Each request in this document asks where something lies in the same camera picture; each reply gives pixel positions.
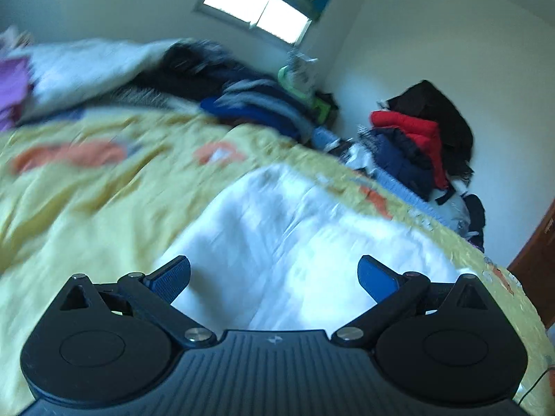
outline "white blanket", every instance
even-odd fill
[[[179,254],[191,262],[191,282],[173,305],[217,335],[227,328],[331,335],[375,304],[357,279],[365,254],[437,282],[465,272],[418,230],[361,216],[285,165],[226,188],[157,266]]]
[[[176,40],[151,44],[104,39],[40,44],[14,50],[10,57],[31,57],[34,88],[22,121],[78,105],[123,86],[156,66]]]

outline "window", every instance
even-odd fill
[[[249,29],[262,29],[288,44],[299,43],[310,25],[308,17],[283,0],[204,0],[204,6],[217,9],[242,21]]]

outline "red jacket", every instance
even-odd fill
[[[376,128],[399,128],[412,139],[420,150],[432,160],[434,181],[439,189],[446,189],[449,182],[441,161],[441,138],[437,122],[405,116],[395,111],[374,111],[370,122]]]

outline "wall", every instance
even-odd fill
[[[364,0],[331,0],[301,49],[321,59],[322,79],[331,68]],[[16,24],[40,42],[86,37],[210,38],[260,70],[276,72],[287,60],[288,46],[266,40],[194,12],[198,0],[0,0],[0,29]]]
[[[377,100],[436,84],[474,131],[486,253],[507,266],[555,196],[554,73],[555,29],[508,0],[366,0],[326,87],[351,136]]]

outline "wooden door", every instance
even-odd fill
[[[546,327],[555,323],[555,201],[509,270]]]

